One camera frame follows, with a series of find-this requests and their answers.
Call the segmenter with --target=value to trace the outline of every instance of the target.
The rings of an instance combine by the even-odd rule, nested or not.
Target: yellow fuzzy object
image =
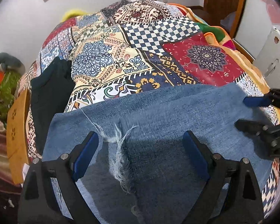
[[[86,15],[88,14],[87,12],[84,12],[82,10],[78,10],[78,9],[72,9],[72,10],[69,10],[67,11],[63,17],[62,17],[62,22],[70,19],[70,18],[74,18],[76,16],[81,16],[81,15]]]

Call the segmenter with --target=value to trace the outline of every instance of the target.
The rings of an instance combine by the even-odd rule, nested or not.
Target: green cloth
[[[15,100],[14,93],[21,75],[16,71],[6,70],[0,83],[0,120],[7,122],[7,114]]]
[[[202,23],[197,23],[197,24],[204,34],[207,32],[212,32],[215,35],[218,42],[221,42],[224,39],[225,33],[223,32],[222,29],[216,28],[216,27],[211,27],[211,26],[208,26],[208,25],[202,24]]]

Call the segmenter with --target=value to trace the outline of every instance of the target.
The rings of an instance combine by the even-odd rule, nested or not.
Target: blue gripper pad
[[[210,178],[208,173],[208,163],[187,131],[183,135],[182,144],[198,176],[203,180],[208,181]]]
[[[272,103],[269,97],[245,97],[243,103],[247,107],[268,107]]]
[[[78,179],[82,178],[88,168],[88,165],[96,152],[99,145],[99,136],[97,133],[93,132],[90,138],[87,136],[82,144],[85,144],[81,154],[74,163],[74,171],[72,174],[72,179],[77,182]]]

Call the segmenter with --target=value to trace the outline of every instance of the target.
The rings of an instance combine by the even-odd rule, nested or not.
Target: silver bolt
[[[276,145],[277,145],[277,141],[276,141],[276,140],[273,140],[273,141],[271,142],[271,146],[274,147],[274,146],[276,146]]]
[[[60,158],[61,158],[62,160],[65,160],[66,158],[68,158],[68,154],[67,154],[67,153],[63,153],[63,154],[60,156]]]
[[[222,156],[219,153],[214,153],[213,157],[214,159],[219,160]]]
[[[33,159],[32,162],[33,162],[34,164],[37,164],[37,163],[39,162],[39,158]]]
[[[248,158],[245,158],[245,157],[244,157],[244,158],[243,158],[243,162],[247,164],[247,163],[249,163],[250,161],[249,161]]]

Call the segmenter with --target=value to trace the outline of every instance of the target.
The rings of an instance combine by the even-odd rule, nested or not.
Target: bed
[[[104,63],[87,60],[94,50],[105,58]],[[209,26],[180,4],[121,0],[97,13],[60,23],[20,79],[18,95],[30,89],[30,80],[41,75],[57,56],[72,61],[75,88],[65,112],[183,84],[223,86],[234,82],[249,96],[263,96],[269,91],[260,71],[236,50],[223,28]],[[274,125],[280,124],[279,109],[270,106],[262,111]],[[42,158],[35,147],[31,109],[26,134],[28,156]],[[280,182],[278,160],[270,171],[262,189],[265,216]]]

